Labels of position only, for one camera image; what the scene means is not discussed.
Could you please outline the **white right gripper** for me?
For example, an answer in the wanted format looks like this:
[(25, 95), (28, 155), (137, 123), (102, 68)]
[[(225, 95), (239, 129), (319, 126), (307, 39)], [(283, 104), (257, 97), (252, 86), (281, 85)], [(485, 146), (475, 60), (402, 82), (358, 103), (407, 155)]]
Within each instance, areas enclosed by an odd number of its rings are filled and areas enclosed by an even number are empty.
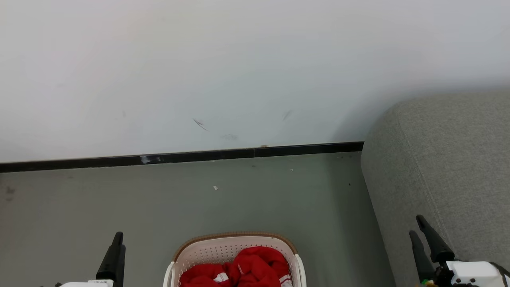
[(505, 269), (488, 261), (455, 260), (455, 254), (439, 233), (422, 215), (416, 216), (419, 229), (426, 237), (430, 259), (440, 263), (435, 270), (418, 234), (409, 232), (419, 282), (423, 287), (504, 287)]

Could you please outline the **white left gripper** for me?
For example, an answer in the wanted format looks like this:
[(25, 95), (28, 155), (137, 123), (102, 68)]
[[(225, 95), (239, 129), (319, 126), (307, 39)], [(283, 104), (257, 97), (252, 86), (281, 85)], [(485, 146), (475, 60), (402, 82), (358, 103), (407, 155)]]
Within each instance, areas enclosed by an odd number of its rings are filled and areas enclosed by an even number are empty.
[(126, 247), (123, 232), (117, 232), (96, 273), (97, 280), (56, 283), (56, 287), (123, 287)]

